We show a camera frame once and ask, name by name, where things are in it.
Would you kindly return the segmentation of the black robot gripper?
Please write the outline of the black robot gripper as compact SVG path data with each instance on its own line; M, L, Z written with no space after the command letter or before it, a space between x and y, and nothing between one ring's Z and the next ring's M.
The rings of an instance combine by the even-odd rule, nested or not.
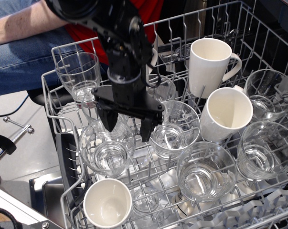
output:
M105 129L113 131L118 113L136 117L142 120L140 127L142 142L148 142L155 127L162 124L164 106L148 95L146 70L142 69L138 75L129 80L110 70L107 73L112 92L108 95L105 95L105 92L95 94L109 104L109 108L100 104L96 106Z

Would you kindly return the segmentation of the person forearm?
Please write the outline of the person forearm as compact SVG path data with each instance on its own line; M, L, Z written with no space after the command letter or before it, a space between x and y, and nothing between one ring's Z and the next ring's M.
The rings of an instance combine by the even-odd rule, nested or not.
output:
M40 0L16 13L0 18L0 45L58 29L68 22L56 16Z

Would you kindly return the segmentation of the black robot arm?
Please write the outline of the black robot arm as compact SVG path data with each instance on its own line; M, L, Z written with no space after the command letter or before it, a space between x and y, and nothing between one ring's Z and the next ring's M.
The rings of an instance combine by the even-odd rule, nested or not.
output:
M137 8L128 0L49 0L59 18L98 34L107 55L110 84L92 90L98 115L112 131L119 114L141 120L143 142L162 123L164 106L147 93L146 67L153 56Z

